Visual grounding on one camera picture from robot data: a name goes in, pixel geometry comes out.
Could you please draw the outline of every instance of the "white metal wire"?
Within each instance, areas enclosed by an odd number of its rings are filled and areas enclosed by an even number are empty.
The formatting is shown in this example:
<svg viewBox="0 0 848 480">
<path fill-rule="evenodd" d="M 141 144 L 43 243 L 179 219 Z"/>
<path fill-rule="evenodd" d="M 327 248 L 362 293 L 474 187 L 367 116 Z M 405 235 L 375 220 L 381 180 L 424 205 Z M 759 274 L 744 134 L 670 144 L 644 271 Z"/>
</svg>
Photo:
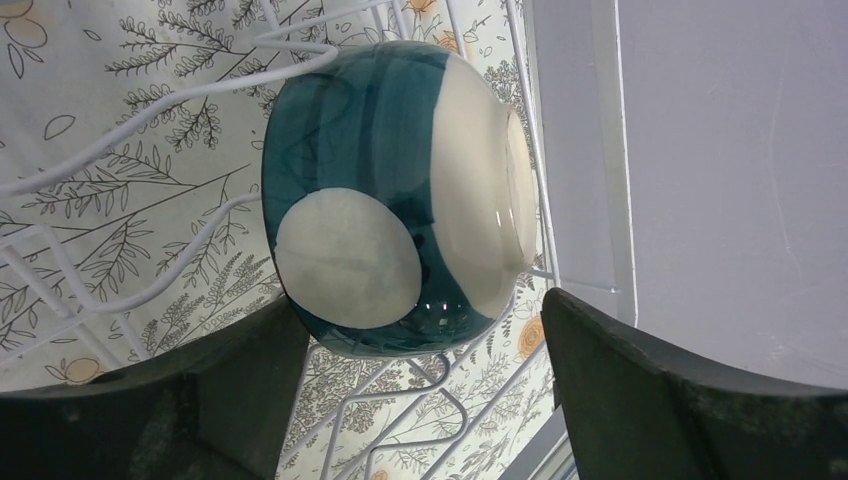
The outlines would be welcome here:
<svg viewBox="0 0 848 480">
<path fill-rule="evenodd" d="M 399 31 L 400 37 L 403 39 L 411 38 L 409 26 L 407 25 L 407 22 L 404 19 L 404 15 L 402 14 L 402 5 L 400 0 L 367 1 L 360 3 L 354 7 L 340 9 L 338 11 L 327 13 L 314 19 L 305 20 L 296 24 L 293 23 L 284 27 L 280 26 L 277 21 L 275 11 L 271 5 L 271 0 L 260 0 L 259 3 L 262 7 L 270 30 L 253 38 L 252 44 L 254 47 L 289 51 L 305 51 L 316 53 L 318 55 L 302 63 L 276 68 L 266 72 L 254 73 L 252 75 L 240 77 L 237 79 L 229 79 L 217 83 L 199 85 L 196 87 L 186 88 L 173 92 L 153 102 L 147 108 L 140 110 L 134 117 L 129 119 L 127 122 L 108 132 L 104 136 L 94 140 L 88 147 L 84 148 L 76 155 L 58 163 L 53 167 L 50 167 L 32 176 L 26 177 L 22 180 L 0 184 L 0 198 L 7 198 L 33 193 L 42 188 L 58 183 L 69 176 L 72 176 L 73 174 L 90 166 L 100 157 L 103 152 L 105 152 L 115 144 L 121 142 L 122 140 L 125 140 L 126 138 L 133 135 L 139 128 L 146 125 L 156 115 L 160 114 L 162 111 L 168 108 L 173 107 L 174 105 L 180 102 L 198 96 L 229 92 L 239 88 L 254 86 L 262 83 L 274 82 L 286 78 L 291 78 L 297 75 L 302 75 L 304 73 L 308 73 L 309 71 L 312 71 L 316 68 L 328 64 L 338 54 L 338 49 L 332 45 L 281 40 L 282 37 L 291 32 L 295 32 L 300 29 L 303 29 L 304 27 L 318 25 L 328 20 L 340 18 L 346 15 L 354 14 L 359 11 L 369 9 L 371 10 L 374 19 L 379 26 L 381 25 L 381 21 L 378 7 L 383 5 L 390 5 L 395 13 L 397 29 Z M 515 12 L 515 5 L 512 0 L 507 0 L 505 3 L 507 8 L 507 18 L 510 27 L 510 34 L 512 36 L 513 47 L 515 49 L 515 58 L 517 63 L 518 75 L 521 83 L 522 98 L 525 103 L 525 109 L 527 112 L 527 119 L 529 123 L 529 133 L 531 140 L 530 146 L 536 158 L 536 180 L 539 188 L 539 204 L 542 214 L 543 231 L 545 235 L 544 250 L 546 255 L 545 265 L 547 271 L 531 270 L 529 273 L 552 280 L 555 285 L 559 286 L 562 282 L 562 277 L 560 276 L 559 272 L 559 266 L 556 255 L 556 244 L 553 237 L 553 229 L 551 228 L 550 205 L 548 203 L 547 194 L 547 179 L 545 176 L 544 159 L 540 144 L 540 137 L 538 135 L 537 117 L 534 111 L 534 103 L 531 101 L 531 85 L 529 81 L 530 76 L 527 71 L 527 56 L 524 51 L 524 41 L 521 37 L 521 32 L 518 24 L 519 17 Z M 463 57 L 467 57 L 466 46 L 463 42 L 461 32 L 461 25 L 459 19 L 456 18 L 457 8 L 455 0 L 446 0 L 446 5 L 448 14 L 450 16 L 451 28 L 456 39 L 458 51 L 460 55 L 462 55 Z M 0 162 L 6 161 L 9 160 L 0 158 Z M 214 232 L 218 223 L 224 219 L 224 217 L 232 208 L 242 203 L 254 202 L 258 200 L 260 200 L 259 194 L 247 194 L 232 199 L 221 205 L 221 207 L 214 213 L 212 218 L 209 219 L 208 223 L 198 232 L 197 236 L 180 254 L 172 268 L 169 268 L 164 275 L 157 278 L 151 285 L 149 285 L 141 292 L 132 295 L 128 298 L 113 302 L 99 302 L 91 296 L 91 294 L 85 288 L 85 285 L 81 280 L 80 274 L 75 268 L 67 250 L 59 241 L 59 238 L 51 227 L 44 225 L 36 225 L 27 227 L 13 234 L 0 237 L 0 256 L 2 256 L 3 259 L 5 259 L 5 261 L 12 267 L 12 269 L 33 288 L 33 291 L 35 291 L 41 296 L 44 302 L 56 312 L 60 320 L 57 326 L 53 327 L 50 331 L 46 332 L 46 334 L 42 335 L 40 339 L 29 344 L 25 344 L 18 349 L 0 354 L 0 365 L 5 362 L 8 362 L 9 360 L 12 360 L 15 357 L 23 355 L 34 348 L 38 348 L 46 342 L 58 338 L 69 330 L 74 330 L 74 332 L 79 336 L 79 338 L 84 343 L 86 343 L 91 348 L 91 350 L 98 357 L 101 358 L 101 360 L 103 360 L 103 363 L 106 366 L 112 369 L 120 368 L 122 366 L 121 362 L 114 357 L 114 355 L 108 350 L 108 348 L 106 348 L 99 340 L 94 337 L 88 327 L 84 324 L 93 315 L 97 314 L 117 314 L 115 316 L 116 320 L 118 321 L 118 325 L 121 328 L 121 331 L 124 336 L 130 342 L 131 346 L 138 353 L 142 360 L 149 358 L 149 355 L 147 355 L 146 350 L 141 347 L 141 341 L 139 339 L 138 334 L 127 322 L 124 312 L 127 312 L 135 307 L 147 303 L 148 301 L 155 298 L 157 295 L 161 294 L 171 283 L 173 283 L 182 271 L 182 269 L 185 268 L 191 262 L 191 259 L 202 247 L 206 239 Z M 15 249 L 15 244 L 25 241 L 33 235 L 40 235 L 47 241 L 51 252 L 56 258 L 57 263 L 59 264 L 63 273 L 66 275 L 71 289 L 73 290 L 74 294 L 76 295 L 76 298 L 83 307 L 79 313 L 74 313 L 71 308 L 62 301 L 61 298 L 53 294 L 53 292 L 47 286 L 44 280 L 41 279 L 41 277 L 27 264 L 27 262 Z M 611 292 L 616 291 L 614 286 L 594 285 L 577 280 L 570 280 L 569 283 L 577 283 L 593 288 L 606 289 Z M 461 402 L 459 402 L 459 400 L 457 400 L 445 388 L 443 388 L 443 386 L 450 379 L 451 373 L 469 358 L 470 354 L 481 344 L 481 342 L 485 340 L 486 336 L 486 334 L 482 335 L 478 340 L 469 345 L 465 352 L 460 355 L 453 362 L 453 364 L 448 361 L 446 356 L 439 355 L 438 358 L 444 366 L 444 374 L 438 380 L 431 378 L 426 372 L 423 371 L 423 369 L 421 369 L 421 367 L 415 361 L 407 360 L 407 362 L 413 367 L 413 369 L 430 383 L 430 385 L 427 387 L 401 392 L 363 394 L 363 392 L 377 378 L 379 378 L 380 375 L 382 375 L 393 362 L 387 361 L 383 363 L 380 368 L 378 368 L 368 379 L 365 380 L 365 382 L 357 386 L 350 393 L 350 395 L 338 406 L 338 408 L 336 408 L 335 410 L 330 412 L 330 414 L 318 421 L 308 433 L 306 433 L 294 446 L 292 446 L 292 448 L 284 452 L 280 457 L 280 465 L 286 465 L 294 457 L 294 455 L 297 454 L 300 449 L 302 449 L 306 445 L 310 438 L 312 438 L 330 422 L 335 421 L 333 426 L 333 432 L 330 437 L 329 448 L 327 448 L 327 454 L 324 459 L 324 466 L 321 473 L 321 479 L 327 480 L 330 475 L 330 465 L 332 463 L 332 453 L 334 450 L 333 447 L 338 441 L 339 433 L 341 431 L 342 417 L 344 415 L 345 407 L 354 402 L 373 401 L 398 397 L 417 397 L 407 407 L 406 410 L 404 410 L 398 417 L 396 417 L 395 420 L 387 428 L 385 428 L 377 436 L 377 438 L 375 438 L 371 442 L 368 447 L 366 447 L 359 454 L 359 456 L 354 458 L 353 461 L 349 462 L 346 465 L 345 469 L 338 473 L 334 477 L 334 479 L 341 480 L 342 478 L 347 478 L 346 476 L 350 475 L 353 471 L 355 471 L 355 469 L 360 468 L 363 461 L 365 462 L 365 478 L 369 478 L 371 468 L 373 467 L 374 455 L 377 452 L 383 450 L 421 448 L 425 446 L 450 444 L 447 450 L 441 455 L 441 457 L 439 457 L 439 459 L 436 460 L 436 462 L 424 475 L 424 478 L 426 479 L 432 478 L 434 473 L 445 463 L 449 455 L 456 448 L 458 448 L 460 443 L 467 438 L 468 434 L 472 432 L 474 428 L 482 422 L 485 416 L 492 410 L 492 408 L 494 408 L 494 405 L 506 394 L 507 390 L 511 388 L 511 386 L 526 372 L 529 366 L 534 362 L 535 359 L 537 359 L 542 354 L 542 352 L 546 348 L 546 346 L 542 344 L 522 365 L 520 365 L 518 369 L 513 373 L 513 375 L 509 378 L 509 380 L 507 380 L 506 384 L 501 388 L 501 390 L 495 394 L 490 403 L 483 408 L 483 410 L 477 415 L 477 417 L 473 421 L 469 423 L 468 412 L 465 407 L 461 404 Z M 308 350 L 307 362 L 309 361 L 309 358 L 311 358 L 317 348 L 321 347 L 315 345 Z M 301 378 L 301 383 L 298 386 L 298 393 L 300 393 L 303 388 L 303 381 L 304 379 Z M 462 417 L 461 426 L 454 435 L 448 438 L 438 440 L 422 440 L 405 444 L 381 445 L 381 442 L 389 435 L 389 433 L 395 427 L 397 427 L 411 412 L 413 412 L 415 408 L 427 398 L 427 396 L 437 393 L 445 395 L 447 399 L 451 403 L 453 403 L 454 406 L 456 406 L 460 416 Z"/>
</svg>

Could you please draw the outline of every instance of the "scratch on gray surface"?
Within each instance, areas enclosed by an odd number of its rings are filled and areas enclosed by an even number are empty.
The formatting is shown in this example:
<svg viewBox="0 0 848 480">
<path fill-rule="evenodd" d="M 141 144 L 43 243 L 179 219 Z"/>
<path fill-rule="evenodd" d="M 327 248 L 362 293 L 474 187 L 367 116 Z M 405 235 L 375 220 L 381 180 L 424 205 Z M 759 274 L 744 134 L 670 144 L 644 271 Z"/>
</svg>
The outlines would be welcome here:
<svg viewBox="0 0 848 480">
<path fill-rule="evenodd" d="M 801 276 L 801 263 L 798 261 L 798 257 L 795 256 L 795 253 L 792 251 L 792 245 L 789 243 L 789 233 L 786 231 L 786 218 L 783 215 L 783 204 L 780 202 L 780 192 L 777 188 L 777 176 L 775 175 L 775 167 L 774 167 L 774 136 L 775 131 L 777 129 L 777 118 L 780 116 L 780 104 L 783 102 L 783 82 L 786 79 L 786 63 L 788 58 L 786 56 L 786 50 L 783 52 L 783 65 L 780 67 L 780 79 L 777 84 L 777 98 L 774 101 L 774 109 L 771 113 L 771 127 L 769 128 L 769 136 L 768 136 L 768 145 L 767 145 L 767 160 L 768 160 L 768 168 L 769 168 L 769 178 L 771 179 L 771 191 L 772 196 L 774 197 L 774 203 L 777 207 L 777 222 L 780 227 L 780 231 L 783 234 L 783 246 L 786 248 L 786 253 L 789 255 L 789 259 L 792 261 L 792 264 L 795 265 L 795 271 L 798 273 L 798 276 Z"/>
</svg>

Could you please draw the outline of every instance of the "white wire rack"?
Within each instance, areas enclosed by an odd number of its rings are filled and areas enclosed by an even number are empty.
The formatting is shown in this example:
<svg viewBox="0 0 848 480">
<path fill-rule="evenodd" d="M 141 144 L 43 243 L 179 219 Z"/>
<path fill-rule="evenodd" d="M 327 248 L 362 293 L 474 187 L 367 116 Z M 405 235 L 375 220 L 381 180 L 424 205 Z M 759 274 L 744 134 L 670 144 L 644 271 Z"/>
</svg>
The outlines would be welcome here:
<svg viewBox="0 0 848 480">
<path fill-rule="evenodd" d="M 462 34 L 455 15 L 455 1 L 456 0 L 446 0 L 446 5 L 448 14 L 450 16 L 450 24 L 453 29 L 455 38 L 461 39 Z M 527 111 L 531 140 L 530 145 L 537 159 L 536 180 L 539 189 L 539 204 L 544 232 L 543 244 L 546 260 L 545 265 L 547 265 L 548 267 L 548 269 L 545 271 L 531 270 L 529 273 L 539 277 L 543 277 L 547 280 L 551 280 L 556 286 L 559 286 L 561 282 L 561 277 L 557 263 L 556 245 L 553 238 L 553 229 L 551 228 L 551 215 L 550 207 L 548 204 L 548 188 L 545 175 L 545 164 L 544 159 L 542 158 L 540 136 L 537 126 L 537 117 L 536 112 L 534 111 L 534 103 L 531 101 L 530 98 L 530 76 L 527 66 L 527 55 L 525 53 L 524 47 L 525 42 L 522 38 L 520 25 L 518 23 L 519 17 L 516 14 L 514 2 L 507 1 L 505 3 L 507 8 L 507 18 L 509 22 L 510 34 L 512 36 L 513 48 L 515 50 L 518 75 L 521 83 L 522 97 Z M 281 40 L 281 38 L 292 32 L 298 31 L 305 27 L 318 25 L 329 20 L 341 18 L 350 14 L 355 14 L 360 11 L 369 9 L 373 12 L 375 20 L 377 20 L 378 24 L 380 24 L 381 16 L 379 14 L 379 11 L 377 10 L 377 7 L 384 4 L 389 4 L 396 14 L 395 17 L 397 20 L 397 27 L 400 37 L 407 40 L 410 38 L 409 26 L 406 24 L 403 16 L 400 14 L 400 0 L 372 0 L 360 3 L 350 8 L 340 9 L 335 12 L 327 13 L 320 17 L 312 18 L 300 23 L 293 23 L 288 26 L 280 26 L 275 21 L 277 17 L 273 6 L 271 5 L 271 0 L 260 0 L 260 4 L 265 14 L 265 18 L 267 19 L 269 31 L 253 38 L 252 44 L 254 47 L 276 49 L 281 51 L 287 50 L 310 52 L 315 53 L 317 55 L 314 58 L 311 58 L 303 63 L 276 68 L 261 73 L 255 73 L 237 79 L 224 80 L 217 83 L 199 85 L 196 87 L 175 91 L 153 102 L 150 106 L 139 111 L 138 114 L 126 121 L 124 124 L 103 135 L 102 137 L 94 140 L 87 148 L 83 149 L 81 152 L 68 158 L 67 160 L 64 160 L 54 165 L 53 167 L 50 167 L 44 171 L 41 171 L 35 175 L 24 178 L 22 180 L 0 184 L 0 198 L 15 197 L 36 192 L 37 190 L 58 183 L 63 179 L 83 170 L 87 166 L 94 163 L 98 158 L 100 158 L 101 154 L 107 149 L 130 137 L 136 132 L 136 130 L 146 125 L 156 115 L 159 115 L 162 111 L 171 108 L 180 102 L 194 97 L 214 93 L 229 92 L 239 88 L 250 87 L 258 84 L 283 80 L 286 78 L 295 77 L 297 75 L 302 75 L 304 73 L 310 72 L 316 68 L 328 64 L 338 54 L 338 49 L 332 45 Z M 457 48 L 459 50 L 460 55 L 466 57 L 465 45 L 463 44 L 463 42 L 457 42 Z M 62 334 L 68 331 L 74 331 L 74 333 L 78 335 L 78 337 L 92 350 L 92 352 L 95 353 L 98 357 L 100 357 L 102 362 L 107 367 L 109 367 L 110 369 L 120 368 L 123 366 L 122 362 L 120 362 L 115 357 L 115 355 L 110 352 L 110 350 L 92 334 L 89 327 L 86 326 L 86 322 L 88 320 L 91 320 L 94 315 L 103 314 L 112 315 L 114 319 L 118 322 L 118 325 L 120 326 L 125 338 L 128 339 L 134 350 L 138 352 L 140 359 L 148 359 L 149 355 L 147 354 L 147 350 L 142 347 L 138 333 L 129 325 L 126 320 L 126 317 L 122 315 L 122 313 L 149 302 L 157 295 L 161 294 L 171 283 L 173 283 L 176 280 L 177 276 L 180 275 L 181 271 L 191 262 L 191 259 L 202 247 L 206 239 L 210 235 L 212 235 L 218 223 L 220 223 L 224 219 L 224 217 L 231 209 L 243 203 L 256 202 L 259 200 L 259 194 L 246 194 L 234 198 L 221 205 L 221 207 L 209 218 L 208 223 L 197 233 L 197 236 L 180 254 L 173 268 L 169 268 L 162 276 L 157 278 L 151 285 L 149 285 L 141 292 L 132 295 L 128 298 L 112 302 L 100 302 L 94 297 L 92 297 L 92 295 L 85 288 L 85 284 L 80 277 L 80 273 L 74 267 L 74 264 L 71 261 L 67 250 L 62 245 L 55 231 L 51 227 L 45 225 L 30 226 L 13 234 L 0 237 L 0 256 L 2 256 L 2 258 L 12 267 L 12 269 L 32 287 L 33 291 L 35 291 L 41 297 L 44 303 L 46 303 L 53 311 L 55 311 L 59 317 L 59 322 L 57 326 L 55 326 L 51 331 L 47 332 L 45 335 L 42 335 L 40 336 L 40 338 L 28 344 L 24 344 L 17 349 L 0 354 L 0 365 L 14 359 L 15 357 L 19 357 L 35 348 L 40 347 L 45 343 L 60 337 Z M 59 298 L 56 294 L 52 292 L 51 288 L 32 269 L 32 267 L 28 265 L 28 263 L 24 260 L 24 258 L 21 256 L 18 249 L 16 248 L 16 245 L 19 245 L 21 244 L 21 242 L 24 242 L 27 239 L 36 235 L 41 236 L 47 241 L 50 251 L 55 256 L 55 259 L 59 264 L 62 272 L 67 276 L 71 289 L 76 295 L 77 300 L 82 305 L 82 309 L 79 310 L 79 312 L 75 313 L 66 303 L 62 301 L 61 298 Z M 589 285 L 579 281 L 569 281 L 569 283 Z M 529 368 L 529 366 L 532 365 L 537 358 L 539 358 L 539 356 L 544 352 L 546 348 L 545 344 L 539 346 L 538 349 L 532 355 L 530 355 L 530 357 L 527 358 L 527 360 L 521 366 L 519 366 L 519 368 L 512 374 L 512 376 L 506 381 L 506 383 L 501 387 L 501 389 L 494 395 L 488 405 L 486 405 L 479 412 L 479 414 L 473 420 L 471 420 L 469 419 L 466 408 L 459 400 L 452 396 L 444 388 L 444 386 L 450 379 L 450 375 L 456 369 L 456 367 L 465 362 L 470 356 L 471 352 L 473 352 L 475 348 L 480 344 L 480 342 L 482 342 L 485 338 L 486 335 L 481 336 L 480 339 L 478 339 L 474 344 L 470 345 L 469 348 L 465 350 L 465 353 L 460 355 L 453 363 L 451 363 L 445 355 L 438 355 L 438 359 L 442 363 L 444 369 L 444 373 L 439 379 L 432 378 L 414 360 L 406 360 L 406 362 L 409 363 L 409 365 L 418 375 L 422 376 L 430 383 L 430 385 L 427 387 L 399 392 L 363 394 L 365 389 L 367 389 L 368 386 L 370 386 L 383 372 L 385 372 L 393 362 L 387 361 L 383 363 L 383 365 L 378 368 L 365 382 L 363 382 L 354 391 L 352 391 L 351 394 L 344 401 L 342 401 L 341 404 L 333 412 L 321 419 L 317 424 L 312 427 L 312 430 L 310 432 L 308 432 L 302 437 L 302 439 L 297 444 L 295 444 L 292 448 L 284 452 L 280 458 L 280 465 L 287 464 L 294 457 L 294 455 L 297 454 L 305 446 L 306 442 L 310 438 L 312 438 L 316 433 L 318 433 L 322 428 L 327 426 L 330 422 L 334 422 L 332 435 L 329 441 L 329 447 L 326 449 L 327 454 L 324 459 L 323 469 L 320 477 L 321 480 L 329 479 L 331 474 L 330 466 L 332 465 L 332 453 L 334 452 L 334 446 L 338 441 L 341 425 L 343 423 L 341 420 L 347 406 L 356 402 L 368 402 L 374 400 L 383 400 L 387 398 L 414 397 L 415 399 L 406 408 L 406 410 L 404 410 L 397 418 L 395 418 L 395 420 L 390 425 L 388 425 L 377 436 L 377 438 L 375 438 L 371 442 L 370 445 L 363 449 L 363 451 L 353 461 L 347 463 L 346 468 L 343 471 L 336 474 L 333 478 L 336 480 L 347 478 L 347 476 L 350 475 L 353 471 L 355 471 L 357 468 L 360 468 L 363 462 L 365 462 L 364 478 L 370 478 L 375 455 L 385 450 L 421 448 L 447 444 L 447 449 L 432 464 L 430 469 L 427 470 L 424 473 L 424 476 L 422 477 L 423 479 L 431 479 L 436 473 L 436 471 L 447 461 L 450 455 L 454 453 L 454 451 L 462 444 L 468 434 L 472 432 L 475 427 L 477 427 L 477 425 L 479 425 L 486 418 L 486 416 L 491 412 L 494 406 L 503 398 L 506 392 L 516 383 L 516 381 L 526 372 L 527 368 Z M 307 353 L 307 362 L 309 361 L 309 357 L 311 357 L 311 355 L 315 352 L 317 348 L 320 348 L 320 346 L 315 345 L 309 349 Z M 300 393 L 302 387 L 303 385 L 301 383 L 301 385 L 298 387 L 298 393 Z M 418 405 L 420 405 L 429 395 L 434 394 L 446 396 L 447 399 L 451 403 L 453 403 L 453 405 L 460 413 L 460 416 L 462 418 L 461 427 L 454 435 L 438 440 L 423 440 L 392 445 L 381 444 L 381 442 L 389 436 L 392 430 L 397 427 L 410 413 L 412 413 Z"/>
</svg>

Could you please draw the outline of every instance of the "gray wall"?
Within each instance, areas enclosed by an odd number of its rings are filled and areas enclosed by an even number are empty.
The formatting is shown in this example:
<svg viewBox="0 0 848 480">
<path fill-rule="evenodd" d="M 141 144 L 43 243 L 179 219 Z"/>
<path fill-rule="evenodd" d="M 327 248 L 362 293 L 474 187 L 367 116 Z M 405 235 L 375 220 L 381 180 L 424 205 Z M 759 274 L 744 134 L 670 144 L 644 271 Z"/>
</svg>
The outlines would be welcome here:
<svg viewBox="0 0 848 480">
<path fill-rule="evenodd" d="M 533 1 L 561 268 L 609 280 L 580 18 L 608 0 Z M 848 387 L 848 2 L 627 0 L 619 20 L 639 328 Z"/>
</svg>

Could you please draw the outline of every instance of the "ceramic bowl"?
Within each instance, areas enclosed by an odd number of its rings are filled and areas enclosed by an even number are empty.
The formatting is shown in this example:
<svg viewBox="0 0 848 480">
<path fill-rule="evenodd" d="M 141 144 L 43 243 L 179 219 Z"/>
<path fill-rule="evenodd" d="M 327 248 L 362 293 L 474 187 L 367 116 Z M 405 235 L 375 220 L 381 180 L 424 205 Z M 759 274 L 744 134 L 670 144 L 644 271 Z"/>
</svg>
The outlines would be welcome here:
<svg viewBox="0 0 848 480">
<path fill-rule="evenodd" d="M 286 294 L 348 357 L 473 340 L 535 254 L 520 118 L 461 57 L 424 43 L 347 49 L 288 80 L 265 136 L 262 203 Z"/>
</svg>

